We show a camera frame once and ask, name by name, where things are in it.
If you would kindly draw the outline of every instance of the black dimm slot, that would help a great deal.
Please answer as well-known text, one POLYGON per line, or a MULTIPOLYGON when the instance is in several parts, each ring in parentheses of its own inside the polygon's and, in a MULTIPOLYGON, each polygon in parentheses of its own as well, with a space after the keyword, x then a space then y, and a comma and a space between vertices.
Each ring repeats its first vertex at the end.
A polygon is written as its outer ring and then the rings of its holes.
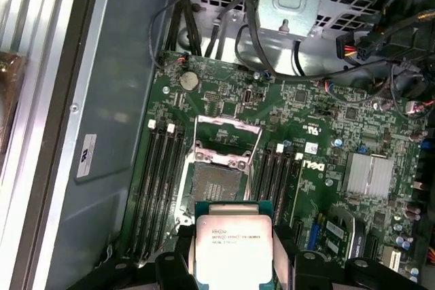
POLYGON ((160 220, 160 228, 156 239, 156 244, 154 245, 154 251, 156 251, 159 248, 159 246, 163 241, 165 227, 169 218, 168 214, 171 209, 172 197, 175 188, 175 178, 178 174, 179 166, 182 163, 181 159, 184 157, 183 139, 184 139, 184 135, 182 133, 177 133, 177 136, 175 138, 173 164, 169 167, 170 175, 167 179, 167 184, 165 187, 166 196, 162 201, 163 203, 162 218, 160 220))
POLYGON ((154 154, 156 153, 156 143, 160 134, 157 133, 157 130, 153 130, 150 136, 150 141, 148 142, 147 153, 145 157, 145 166, 142 172, 142 182, 139 188, 139 192, 137 194, 136 201, 136 209, 134 215, 134 226, 131 232, 131 236, 133 239, 130 239, 130 250, 133 252, 136 250, 137 246, 137 236, 140 229, 143 210, 145 209, 145 201, 144 194, 146 194, 146 189, 148 187, 147 180, 145 179, 145 174, 150 170, 151 162, 153 161, 154 154))
POLYGON ((150 210, 152 209, 152 205, 155 198, 156 193, 156 183, 159 179, 160 172, 163 171, 162 165, 164 165, 163 158, 166 153, 166 148, 168 144, 168 137, 166 132, 163 132, 162 134, 162 142, 160 144, 160 147, 158 148, 157 155, 156 155, 156 161, 154 165, 152 166, 152 173, 149 175, 150 178, 150 186, 148 187, 148 192, 145 194, 146 205, 145 205, 145 212, 143 213, 142 217, 142 224, 141 224, 141 231, 139 233, 139 242, 137 245, 136 250, 136 256, 138 259, 141 259, 144 255, 145 251, 145 242, 147 241, 147 237, 149 235, 149 221, 150 221, 150 210))
POLYGON ((281 216, 285 204, 284 202, 288 194, 289 182, 292 177, 292 163, 293 163, 292 157, 285 155, 283 161, 284 164, 283 164, 283 170, 281 175, 281 184, 278 188, 277 198, 275 199, 275 203, 274 203, 274 210, 275 210, 275 215, 273 217, 274 225, 278 225, 279 221, 281 220, 281 216))
POLYGON ((268 161, 270 160, 270 157, 271 157, 270 150, 265 149, 263 151, 263 156, 262 156, 262 160, 261 160, 260 170, 258 173, 258 178, 254 184, 254 189, 253 189, 253 192, 251 195, 252 200, 258 200, 258 198, 260 197, 261 184, 262 184, 262 180, 264 178, 264 174, 266 173, 266 167, 268 165, 268 161))
POLYGON ((269 191, 266 197, 267 200, 272 201, 273 206, 275 206, 277 192, 281 185, 283 163, 284 163, 284 159, 282 158, 282 155, 280 153, 275 153, 274 157, 275 157, 276 165, 275 168, 273 169, 271 184, 269 186, 269 191))
POLYGON ((161 203, 162 196, 163 196, 164 185, 166 184, 167 176, 170 173, 169 172, 170 159, 171 159, 171 156, 173 155, 173 147, 174 147, 174 143, 175 143, 175 137, 173 134, 169 135, 167 142, 168 142, 167 150, 162 158, 165 166, 163 167, 163 170, 161 171, 162 172, 161 178, 159 180, 157 180, 157 182, 156 182, 157 194, 155 196, 155 201, 154 201, 154 205, 153 205, 154 212, 152 212, 152 218, 151 218, 151 224, 150 224, 150 233, 148 234, 147 242, 145 244, 145 254, 152 253, 152 244, 153 244, 155 236, 156 236, 155 233, 156 233, 156 229, 157 229, 157 222, 158 222, 158 217, 160 215, 160 206, 161 206, 160 203, 161 203))
POLYGON ((260 190, 260 196, 258 200, 267 200, 268 193, 270 192, 272 175, 277 165, 277 158, 275 156, 270 156, 269 162, 270 164, 268 164, 266 173, 264 174, 264 178, 261 182, 261 190, 260 190))

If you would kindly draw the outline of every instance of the metal bracket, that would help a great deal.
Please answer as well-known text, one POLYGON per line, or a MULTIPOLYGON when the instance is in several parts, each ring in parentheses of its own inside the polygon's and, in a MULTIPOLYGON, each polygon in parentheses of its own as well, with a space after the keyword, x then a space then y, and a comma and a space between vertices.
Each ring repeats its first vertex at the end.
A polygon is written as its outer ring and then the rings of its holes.
POLYGON ((194 161, 220 164, 223 166, 228 166, 230 168, 236 168, 248 172, 249 167, 252 164, 254 154, 257 150, 258 143, 260 142, 261 134, 262 134, 261 127, 248 125, 236 119, 232 119, 229 117, 207 117, 204 115, 198 115, 195 118, 195 124, 194 124, 194 143, 193 143, 194 161), (198 124, 202 124, 202 123, 213 124, 217 126, 222 126, 224 124, 233 125, 238 130, 244 130, 245 132, 251 132, 256 134, 257 135, 256 143, 252 148, 252 150, 250 152, 249 151, 245 152, 245 155, 243 156, 238 156, 236 154, 227 154, 227 155, 220 154, 212 149, 205 149, 202 147, 201 142, 196 138, 198 124))

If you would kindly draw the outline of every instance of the blue pcie slot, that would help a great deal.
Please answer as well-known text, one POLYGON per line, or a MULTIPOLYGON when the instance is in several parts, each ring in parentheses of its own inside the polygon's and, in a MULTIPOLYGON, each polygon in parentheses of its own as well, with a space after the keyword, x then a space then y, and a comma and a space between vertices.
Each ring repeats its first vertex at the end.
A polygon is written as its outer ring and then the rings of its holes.
POLYGON ((314 251, 315 243, 317 242, 317 236, 319 235, 320 225, 313 223, 311 226, 310 237, 308 239, 307 250, 314 251))

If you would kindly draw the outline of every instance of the motherboard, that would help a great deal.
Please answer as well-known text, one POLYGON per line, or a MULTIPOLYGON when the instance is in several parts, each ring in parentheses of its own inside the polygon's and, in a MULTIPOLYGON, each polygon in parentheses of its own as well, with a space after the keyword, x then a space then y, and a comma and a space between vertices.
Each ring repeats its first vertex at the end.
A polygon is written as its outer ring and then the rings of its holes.
MULTIPOLYGON (((180 54, 163 52, 162 64, 180 54)), ((334 87, 348 101, 366 91, 334 87)), ((196 201, 270 200, 301 249, 369 257, 415 277, 413 187, 425 121, 377 97, 344 105, 290 83, 189 56, 157 70, 117 253, 137 261, 194 223, 196 201)))

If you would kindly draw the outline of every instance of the silver heatsink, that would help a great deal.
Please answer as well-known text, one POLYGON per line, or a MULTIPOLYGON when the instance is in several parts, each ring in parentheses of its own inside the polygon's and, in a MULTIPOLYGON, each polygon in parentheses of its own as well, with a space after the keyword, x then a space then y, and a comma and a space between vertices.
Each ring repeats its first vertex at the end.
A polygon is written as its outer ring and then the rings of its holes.
POLYGON ((387 198, 393 169, 393 160, 350 153, 343 189, 348 193, 387 198))

